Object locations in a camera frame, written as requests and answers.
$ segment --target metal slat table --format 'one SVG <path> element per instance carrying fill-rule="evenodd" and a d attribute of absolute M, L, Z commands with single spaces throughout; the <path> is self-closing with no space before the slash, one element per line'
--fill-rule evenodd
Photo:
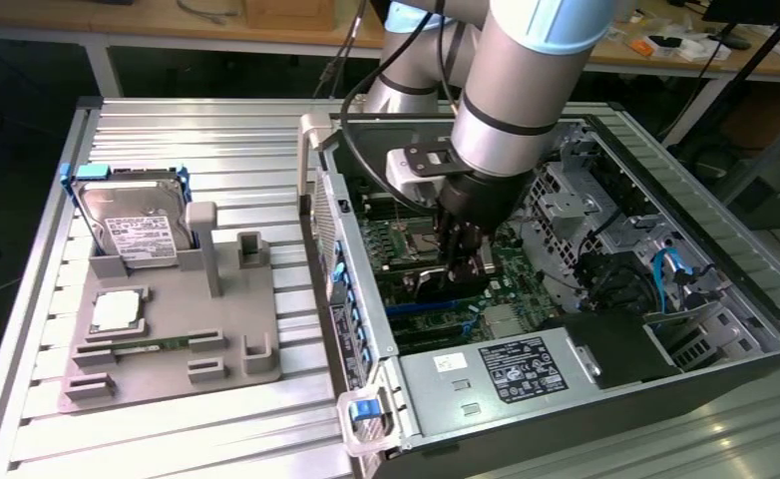
<path fill-rule="evenodd" d="M 92 240 L 56 184 L 0 348 L 0 477 L 352 475 L 295 187 L 299 116 L 339 107 L 299 100 L 107 100 L 78 111 L 63 163 L 187 165 L 194 198 L 220 206 L 215 241 L 251 230 L 271 242 L 284 377 L 112 410 L 58 413 Z M 574 104 L 568 113 L 599 115 L 678 200 L 696 201 L 684 186 L 694 180 L 676 165 L 659 163 L 662 149 L 626 115 L 600 104 Z M 752 261 L 748 272 L 780 304 L 780 268 L 742 245 L 750 232 L 711 208 L 695 212 L 740 264 Z M 780 477 L 780 372 L 684 417 L 486 477 Z"/>

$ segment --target warning label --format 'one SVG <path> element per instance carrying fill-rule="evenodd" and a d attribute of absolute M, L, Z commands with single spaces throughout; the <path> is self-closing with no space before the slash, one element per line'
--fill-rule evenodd
<path fill-rule="evenodd" d="M 178 255 L 168 217 L 107 218 L 107 228 L 124 260 Z"/>
<path fill-rule="evenodd" d="M 479 353 L 503 402 L 511 404 L 567 389 L 540 337 L 483 347 Z"/>

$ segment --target motherboard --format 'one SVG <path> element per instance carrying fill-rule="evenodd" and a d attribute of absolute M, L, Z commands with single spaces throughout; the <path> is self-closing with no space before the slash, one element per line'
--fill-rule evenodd
<path fill-rule="evenodd" d="M 498 268 L 484 293 L 426 304 L 414 301 L 403 280 L 407 274 L 439 266 L 432 218 L 360 215 L 360 226 L 402 354 L 524 334 L 559 315 L 510 226 L 500 228 L 491 242 Z"/>

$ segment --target orange object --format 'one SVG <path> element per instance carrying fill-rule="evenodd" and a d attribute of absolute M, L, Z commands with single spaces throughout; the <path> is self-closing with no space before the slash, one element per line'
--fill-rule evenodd
<path fill-rule="evenodd" d="M 335 29 L 335 0 L 246 0 L 251 28 L 275 30 Z"/>
<path fill-rule="evenodd" d="M 635 40 L 632 40 L 632 42 L 630 42 L 630 48 L 632 48 L 636 52 L 639 52 L 639 54 L 644 55 L 646 57 L 650 57 L 654 54 L 654 47 L 651 47 L 647 44 L 644 38 L 636 38 Z"/>

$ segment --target workbench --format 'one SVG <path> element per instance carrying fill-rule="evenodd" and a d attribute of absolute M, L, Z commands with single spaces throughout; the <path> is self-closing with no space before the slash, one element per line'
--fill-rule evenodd
<path fill-rule="evenodd" d="M 59 414 L 92 240 L 58 172 L 0 347 L 0 478 L 352 476 L 296 207 L 299 117 L 339 108 L 340 102 L 300 100 L 83 103 L 60 163 L 186 165 L 194 200 L 215 201 L 220 208 L 215 241 L 260 231 L 271 243 L 284 376 L 247 388 Z M 608 106 L 570 104 L 566 112 L 596 115 L 640 159 L 664 155 Z M 695 182 L 670 157 L 668 164 L 652 170 L 656 178 L 670 185 Z M 666 188 L 688 201 L 690 188 Z M 703 199 L 692 202 L 706 205 Z M 730 215 L 722 217 L 706 219 L 715 224 L 710 232 L 735 251 L 748 232 L 732 232 Z M 738 251 L 748 257 L 736 260 L 751 261 L 760 284 L 778 282 L 771 269 L 778 265 L 766 265 L 771 256 Z M 767 293 L 780 301 L 780 284 L 767 286 Z M 487 477 L 508 476 L 780 477 L 780 371 L 683 417 Z"/>
<path fill-rule="evenodd" d="M 235 8 L 243 0 L 208 0 L 211 10 Z M 338 23 L 334 31 L 260 30 L 248 27 L 246 17 L 230 18 L 227 25 L 182 11 L 175 0 L 136 0 L 132 6 L 106 5 L 90 0 L 0 0 L 0 39 L 72 43 L 86 49 L 100 94 L 122 97 L 119 75 L 110 57 L 111 47 L 142 47 L 204 51 L 252 52 L 331 57 L 344 42 L 359 0 L 338 0 Z M 699 15 L 678 8 L 666 0 L 640 0 L 644 12 L 662 18 L 690 17 L 696 29 L 703 28 Z M 616 23 L 615 27 L 636 32 L 638 25 Z M 723 62 L 714 62 L 706 78 L 712 79 L 695 99 L 692 107 L 671 129 L 664 144 L 678 143 L 716 99 L 736 72 L 746 65 L 764 38 L 743 29 L 740 34 L 752 43 L 747 51 L 734 51 Z M 362 26 L 352 56 L 379 58 L 384 27 L 374 11 Z M 624 43 L 603 40 L 591 55 L 586 71 L 664 77 L 696 77 L 703 62 L 679 57 L 650 59 Z M 780 55 L 771 53 L 750 77 L 751 81 L 780 82 Z"/>

